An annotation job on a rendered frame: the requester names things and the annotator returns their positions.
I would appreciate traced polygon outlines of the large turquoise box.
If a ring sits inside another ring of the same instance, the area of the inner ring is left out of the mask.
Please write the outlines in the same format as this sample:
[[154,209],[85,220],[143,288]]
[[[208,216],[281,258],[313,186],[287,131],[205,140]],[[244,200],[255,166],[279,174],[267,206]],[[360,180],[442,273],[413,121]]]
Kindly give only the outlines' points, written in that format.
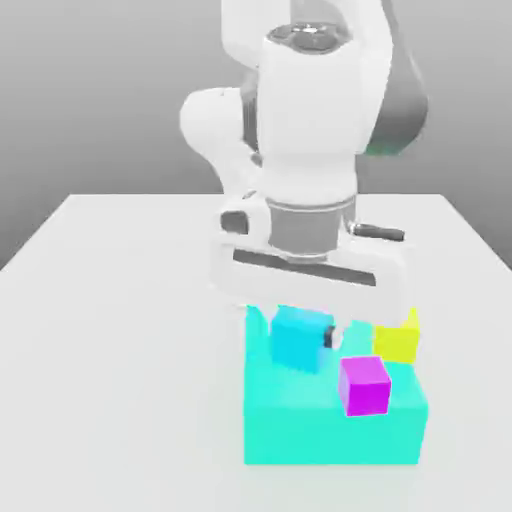
[[428,401],[412,364],[384,362],[392,381],[388,412],[349,417],[338,393],[345,357],[371,356],[374,328],[354,321],[340,349],[318,373],[272,362],[270,331],[255,336],[254,306],[245,313],[244,461],[248,465],[414,465]]

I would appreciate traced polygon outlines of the small yellow cube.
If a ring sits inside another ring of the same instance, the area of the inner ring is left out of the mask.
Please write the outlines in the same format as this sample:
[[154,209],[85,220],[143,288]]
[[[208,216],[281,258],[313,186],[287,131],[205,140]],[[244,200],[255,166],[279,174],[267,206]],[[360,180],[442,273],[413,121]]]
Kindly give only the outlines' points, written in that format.
[[398,328],[376,326],[373,331],[372,353],[385,362],[414,364],[420,340],[420,324],[415,308]]

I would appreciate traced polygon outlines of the small magenta cube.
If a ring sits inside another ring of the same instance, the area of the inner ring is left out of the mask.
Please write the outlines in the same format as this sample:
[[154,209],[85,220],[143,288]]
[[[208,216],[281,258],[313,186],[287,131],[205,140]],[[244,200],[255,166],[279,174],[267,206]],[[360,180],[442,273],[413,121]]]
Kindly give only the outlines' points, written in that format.
[[388,412],[392,381],[379,356],[354,356],[340,360],[338,393],[349,417]]

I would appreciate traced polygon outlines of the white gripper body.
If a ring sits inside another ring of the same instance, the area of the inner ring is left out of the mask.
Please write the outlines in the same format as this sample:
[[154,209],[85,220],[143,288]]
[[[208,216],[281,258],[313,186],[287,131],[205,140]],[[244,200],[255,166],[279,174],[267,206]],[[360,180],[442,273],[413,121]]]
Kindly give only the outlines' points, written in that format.
[[324,262],[290,262],[243,236],[211,241],[211,278],[244,304],[287,305],[374,325],[399,325],[409,313],[409,276],[397,243],[344,236]]

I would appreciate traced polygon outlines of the small cyan cube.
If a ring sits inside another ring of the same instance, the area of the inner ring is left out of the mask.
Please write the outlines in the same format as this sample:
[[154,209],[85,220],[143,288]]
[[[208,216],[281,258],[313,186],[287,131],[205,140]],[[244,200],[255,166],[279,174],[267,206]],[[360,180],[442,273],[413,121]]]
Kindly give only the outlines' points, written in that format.
[[271,322],[272,362],[307,373],[318,373],[330,350],[332,315],[291,306],[280,306]]

